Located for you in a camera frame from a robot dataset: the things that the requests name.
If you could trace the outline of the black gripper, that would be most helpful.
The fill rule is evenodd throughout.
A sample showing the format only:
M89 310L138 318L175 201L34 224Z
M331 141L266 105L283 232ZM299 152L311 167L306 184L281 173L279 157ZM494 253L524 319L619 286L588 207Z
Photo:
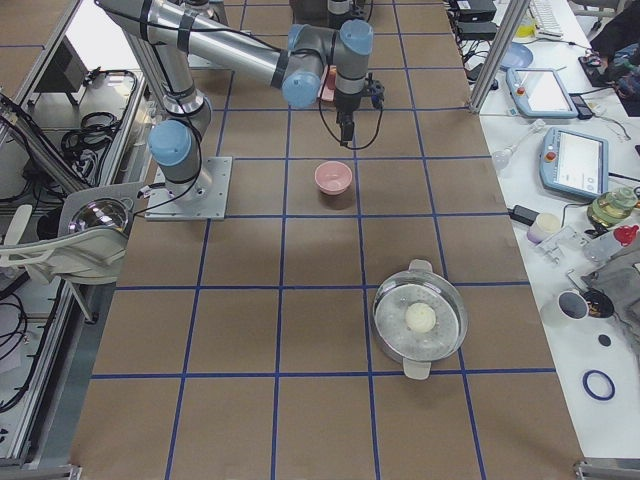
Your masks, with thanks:
M359 109L361 93L344 93L339 89L334 92L334 105L336 107L336 123L340 129L340 142L351 142L354 137L355 121L354 112Z

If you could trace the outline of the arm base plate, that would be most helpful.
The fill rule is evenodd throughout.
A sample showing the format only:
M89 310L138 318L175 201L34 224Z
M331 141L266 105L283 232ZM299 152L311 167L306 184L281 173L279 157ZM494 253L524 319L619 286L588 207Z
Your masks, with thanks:
M143 212L149 221L223 220L226 214L233 159L205 157L198 179L184 185L167 183L160 169Z

